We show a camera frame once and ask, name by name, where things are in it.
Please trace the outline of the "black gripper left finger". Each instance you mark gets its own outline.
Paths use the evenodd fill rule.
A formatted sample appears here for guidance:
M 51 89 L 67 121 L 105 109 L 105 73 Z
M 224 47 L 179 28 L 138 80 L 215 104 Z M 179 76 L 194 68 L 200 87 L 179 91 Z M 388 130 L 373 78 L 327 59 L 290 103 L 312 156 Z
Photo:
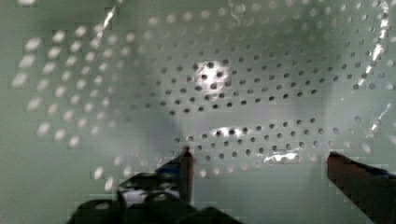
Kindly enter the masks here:
M 118 198 L 126 205 L 143 203 L 150 194 L 169 193 L 189 203 L 193 178 L 193 156 L 184 147 L 174 159 L 154 172 L 139 173 L 119 184 Z

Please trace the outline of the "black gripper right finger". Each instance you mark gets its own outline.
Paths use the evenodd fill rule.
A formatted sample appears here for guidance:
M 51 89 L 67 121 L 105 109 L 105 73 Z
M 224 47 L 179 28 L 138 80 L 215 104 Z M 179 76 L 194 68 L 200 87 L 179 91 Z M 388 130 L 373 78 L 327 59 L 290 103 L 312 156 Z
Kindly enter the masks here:
M 374 224 L 395 224 L 395 175 L 331 152 L 327 159 L 327 177 Z

